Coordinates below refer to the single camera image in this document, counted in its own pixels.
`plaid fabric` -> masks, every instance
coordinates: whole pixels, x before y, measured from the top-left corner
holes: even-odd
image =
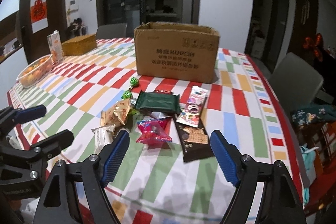
[[[130,78],[139,78],[140,90],[170,90],[186,103],[193,85],[209,90],[202,121],[210,134],[219,129],[229,143],[242,154],[257,161],[282,160],[297,182],[292,141],[286,137],[286,124],[278,115],[278,102],[268,83],[243,54],[219,49],[216,61],[218,80],[214,84],[162,79],[137,75],[133,39],[98,40],[98,48],[83,56],[68,56],[41,82],[29,89],[16,83],[7,94],[14,107],[27,108],[43,104],[45,117],[18,125],[16,134],[22,147],[69,129],[75,139],[69,148],[49,161],[50,171],[59,159],[83,161],[94,152],[91,131],[100,124],[101,110],[121,99]],[[121,223],[218,223],[234,194],[235,188],[225,180],[215,158],[183,163],[181,145],[174,123],[168,124],[173,142],[170,149],[148,150],[135,140],[140,135],[133,118],[130,146],[114,182],[106,188],[111,205]],[[263,191],[258,184],[248,223],[254,223]],[[81,203],[88,207],[82,184],[78,183]]]

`red chinese poster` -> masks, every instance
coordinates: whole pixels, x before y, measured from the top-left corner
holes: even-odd
[[[30,0],[30,19],[33,33],[48,27],[47,0]]]

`dining table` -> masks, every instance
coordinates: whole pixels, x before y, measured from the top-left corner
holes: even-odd
[[[44,105],[43,118],[18,124],[15,133],[23,149],[68,129],[74,141],[48,161],[50,172],[59,159],[67,163],[85,160],[95,151],[93,128],[100,126],[101,111],[108,110],[136,77],[140,91],[168,90],[187,102],[193,86],[208,90],[201,120],[210,136],[220,130],[242,154],[273,163],[282,160],[302,197],[303,186],[287,117],[251,58],[243,53],[219,48],[215,81],[192,81],[138,75],[133,38],[97,40],[97,48],[80,56],[66,56],[51,73],[25,89],[17,82],[7,93],[9,105],[26,109]],[[183,152],[174,121],[167,124],[172,142],[167,147],[150,148],[136,140],[141,135],[137,122],[148,117],[138,112],[125,125],[129,148],[113,182],[105,188],[120,222],[133,224],[219,223],[235,192],[226,181],[215,157],[183,162]],[[93,223],[82,183],[76,183],[85,223]],[[258,182],[247,223],[254,223],[263,193]]]

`brown box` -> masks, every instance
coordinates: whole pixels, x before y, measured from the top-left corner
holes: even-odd
[[[210,27],[149,22],[134,30],[139,75],[213,83],[219,33]]]
[[[81,35],[62,43],[64,55],[83,55],[97,48],[95,34]]]

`red bow decoration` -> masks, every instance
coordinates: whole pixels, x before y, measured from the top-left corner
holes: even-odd
[[[322,52],[319,50],[318,46],[322,47],[323,46],[323,38],[320,33],[318,33],[315,37],[315,41],[311,39],[310,37],[306,37],[305,41],[303,43],[303,48],[306,50],[313,50],[313,53],[315,57],[322,62],[323,61],[323,56]]]

